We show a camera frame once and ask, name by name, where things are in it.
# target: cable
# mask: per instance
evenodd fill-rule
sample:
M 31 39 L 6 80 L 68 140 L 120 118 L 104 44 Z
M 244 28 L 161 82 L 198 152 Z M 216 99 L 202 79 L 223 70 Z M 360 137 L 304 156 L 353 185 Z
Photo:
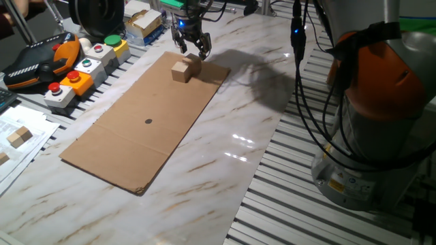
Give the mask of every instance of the cable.
M 207 12 L 208 13 L 219 13 L 219 12 L 225 10 L 225 7 L 224 8 L 223 7 L 224 7 L 224 4 L 221 6 L 221 8 L 219 10 L 208 10 Z
M 272 3 L 270 3 L 270 6 L 273 5 L 273 4 L 276 4 L 276 3 L 291 3 L 291 2 L 283 1 L 283 0 L 276 0 L 276 1 L 273 1 Z
M 301 82 L 301 76 L 300 76 L 300 61 L 295 60 L 295 64 L 296 64 L 296 75 L 295 75 L 295 99 L 296 99 L 296 105 L 297 105 L 297 109 L 298 109 L 298 113 L 300 114 L 301 120 L 303 125 L 306 127 L 307 132 L 309 133 L 309 135 L 312 137 L 313 141 L 315 142 L 315 144 L 324 152 L 324 154 L 326 154 L 330 159 L 332 159 L 336 164 L 340 165 L 341 167 L 350 169 L 350 170 L 354 170 L 354 171 L 358 171 L 358 172 L 380 172 L 380 170 L 378 169 L 358 169 L 355 167 L 350 167 L 350 166 L 346 166 L 345 164 L 341 163 L 340 161 L 338 161 L 337 159 L 335 159 L 325 148 L 324 146 L 318 141 L 318 139 L 314 136 L 314 134 L 312 133 L 312 130 L 310 130 L 306 119 L 304 118 L 302 111 L 301 111 L 301 107 L 300 107 L 300 102 L 299 102 L 299 98 L 298 98 L 298 85 L 300 87 L 300 89 L 302 88 L 302 82 Z
M 307 10 L 308 10 L 308 7 L 307 7 L 307 5 L 306 5 L 306 6 L 305 6 L 305 13 L 307 13 Z M 299 58 L 297 58 L 297 56 L 299 56 L 299 55 L 297 55 L 297 52 L 298 52 L 298 46 L 297 46 L 297 49 L 294 48 L 294 55 L 295 55 L 296 59 L 302 59 L 302 56 L 299 57 Z M 309 115 L 309 118 L 311 119 L 313 125 L 315 125 L 315 127 L 316 127 L 316 129 L 319 131 L 319 133 L 320 133 L 320 134 L 321 134 L 321 135 L 322 135 L 322 136 L 327 140 L 328 143 L 330 143 L 330 144 L 331 144 L 331 145 L 332 145 L 332 146 L 333 146 L 337 151 L 339 151 L 341 154 L 343 154 L 344 156 L 350 158 L 350 159 L 353 160 L 353 161 L 358 161 L 359 158 L 357 158 L 357 157 L 354 156 L 354 155 L 350 155 L 350 152 L 346 152 L 344 148 L 338 146 L 335 142 L 333 142 L 332 140 L 330 140 L 330 136 L 327 136 L 327 135 L 326 135 L 326 132 L 324 132 L 324 131 L 321 129 L 321 127 L 318 125 L 316 119 L 313 117 L 313 115 L 312 115 L 312 113 L 311 113 L 311 111 L 310 111 L 310 108 L 309 108 L 309 106 L 308 106 L 308 104 L 307 104 L 306 97 L 305 97 L 304 91 L 303 91 L 303 89 L 302 89 L 302 86 L 300 87 L 300 92 L 301 92 L 301 99 L 302 99 L 302 102 L 303 102 L 303 104 L 304 104 L 304 106 L 305 106 L 305 109 L 306 109 L 306 111 L 307 111 L 307 114 Z
M 306 27 L 306 15 L 309 13 L 309 1 L 306 1 L 305 3 L 305 14 L 302 17 L 302 26 L 303 28 Z
M 322 126 L 323 126 L 324 132 L 326 132 L 326 135 L 328 136 L 329 140 L 332 139 L 332 136 L 328 133 L 327 124 L 326 124 L 326 113 L 327 113 L 328 104 L 330 103 L 330 98 L 333 95 L 335 85 L 336 85 L 336 83 L 333 83 L 332 88 L 330 89 L 330 92 L 328 93 L 327 100 L 324 104 L 324 109 L 322 110 Z
M 341 93 L 341 97 L 339 98 L 339 131 L 341 132 L 342 140 L 347 146 L 348 150 L 355 156 L 357 154 L 353 151 L 353 148 L 348 143 L 348 140 L 345 136 L 345 131 L 343 130 L 343 120 L 342 120 L 342 111 L 343 111 L 343 97 L 345 96 L 344 92 Z
M 189 0 L 186 0 L 186 17 L 188 17 L 188 20 L 193 20 L 193 18 L 189 15 Z
M 203 20 L 207 20 L 207 21 L 211 21 L 211 22 L 218 22 L 219 20 L 221 20 L 221 17 L 223 17 L 223 14 L 224 14 L 224 12 L 225 12 L 225 7 L 227 7 L 227 1 L 228 1 L 228 0 L 225 0 L 225 1 L 224 1 L 224 5 L 223 5 L 223 7 L 221 8 L 222 11 L 221 11 L 221 14 L 219 15 L 218 19 L 216 19 L 216 20 L 211 20 L 210 18 L 203 18 Z
M 320 43 L 318 42 L 318 36 L 316 35 L 315 24 L 313 24 L 312 17 L 308 12 L 307 12 L 307 16 L 309 17 L 309 20 L 311 20 L 312 22 L 313 32 L 315 33 L 315 40 L 316 40 L 316 44 L 318 45 L 318 48 L 320 48 L 322 52 L 327 52 L 323 48 L 321 48 Z
M 309 135 L 312 137 L 313 141 L 318 145 L 318 147 L 320 147 L 322 149 L 322 151 L 326 154 L 326 156 L 329 156 L 335 163 L 337 163 L 338 165 L 351 169 L 351 170 L 355 170 L 355 171 L 360 171 L 360 172 L 384 172 L 384 171 L 389 171 L 389 170 L 393 170 L 393 169 L 402 169 L 405 167 L 410 166 L 413 163 L 422 161 L 423 159 L 425 159 L 426 157 L 428 157 L 428 155 L 430 153 L 432 153 L 433 151 L 436 150 L 436 142 L 433 142 L 429 147 L 419 150 L 413 154 L 410 154 L 407 157 L 403 157 L 401 159 L 393 159 L 391 161 L 361 161 L 361 159 L 354 159 L 355 155 L 349 155 L 345 152 L 343 152 L 341 150 L 341 148 L 337 147 L 334 145 L 334 142 L 331 142 L 328 140 L 328 142 L 334 146 L 336 148 L 336 150 L 338 150 L 338 152 L 340 152 L 342 155 L 344 155 L 344 157 L 347 157 L 359 164 L 365 164 L 368 165 L 369 167 L 372 167 L 374 169 L 357 169 L 354 167 L 350 167 L 347 165 L 344 165 L 343 163 L 341 163 L 340 161 L 338 161 L 337 159 L 335 159 L 323 146 L 322 144 L 320 144 L 320 142 L 316 139 L 316 137 L 314 136 L 314 134 L 312 133 L 312 130 L 310 130 L 306 119 L 304 117 L 304 115 L 302 114 L 302 110 L 300 107 L 300 101 L 298 98 L 298 87 L 300 89 L 301 92 L 301 97 L 302 97 L 302 101 L 305 105 L 305 108 L 307 110 L 307 113 L 309 115 L 309 117 L 311 118 L 313 124 L 317 127 L 318 131 L 324 136 L 324 138 L 326 138 L 324 132 L 320 129 L 319 125 L 317 125 L 316 120 L 314 119 L 312 113 L 310 112 L 309 106 L 307 105 L 305 96 L 304 96 L 304 91 L 302 89 L 302 81 L 301 81 L 301 74 L 300 74 L 300 60 L 298 60 L 297 56 L 295 56 L 295 62 L 296 62 L 296 85 L 295 85 L 295 96 L 296 96 L 296 105 L 297 105 L 297 109 L 298 109 L 298 113 L 300 114 L 300 117 L 303 121 L 303 124 L 305 125 Z
M 200 18 L 203 18 L 204 15 L 209 11 L 209 9 L 212 6 L 214 0 L 209 0 L 209 3 L 206 5 L 206 7 L 204 8 L 204 12 L 202 13 L 202 15 L 200 16 Z
M 318 0 L 313 0 L 313 5 L 315 6 L 315 10 L 319 16 L 319 20 L 321 21 L 322 25 L 324 26 L 324 29 L 327 32 L 327 36 L 330 39 L 330 43 L 332 44 L 332 47 L 334 47 L 334 42 L 332 38 L 332 29 L 330 28 L 330 23 L 328 22 L 327 16 L 324 13 L 324 10 L 321 7 L 320 3 L 318 3 Z

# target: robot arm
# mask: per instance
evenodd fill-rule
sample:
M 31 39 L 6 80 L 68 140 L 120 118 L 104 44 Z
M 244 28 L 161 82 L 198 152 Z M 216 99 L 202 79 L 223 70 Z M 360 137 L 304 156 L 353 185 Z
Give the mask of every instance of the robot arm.
M 200 6 L 200 0 L 161 0 L 161 6 L 172 15 L 171 34 L 176 46 L 182 53 L 187 50 L 185 40 L 193 43 L 200 51 L 198 56 L 205 59 L 211 51 L 211 35 L 203 33 L 202 21 L 217 22 L 225 10 L 228 0 L 220 9 L 221 15 L 216 20 L 205 18 L 213 0 L 210 0 L 206 7 Z M 248 16 L 258 8 L 256 0 L 248 0 L 244 15 Z

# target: white marble surface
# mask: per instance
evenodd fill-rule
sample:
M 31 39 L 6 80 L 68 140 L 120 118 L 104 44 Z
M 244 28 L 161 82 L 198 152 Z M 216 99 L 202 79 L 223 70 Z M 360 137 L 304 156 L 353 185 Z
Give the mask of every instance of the white marble surface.
M 203 29 L 213 41 L 207 61 L 232 72 L 143 196 L 58 155 L 165 50 L 178 52 L 169 31 L 0 197 L 0 230 L 24 244 L 222 244 L 293 91 L 295 66 L 290 20 L 225 14 Z M 307 36 L 308 55 L 311 27 Z M 189 44 L 188 52 L 197 50 Z

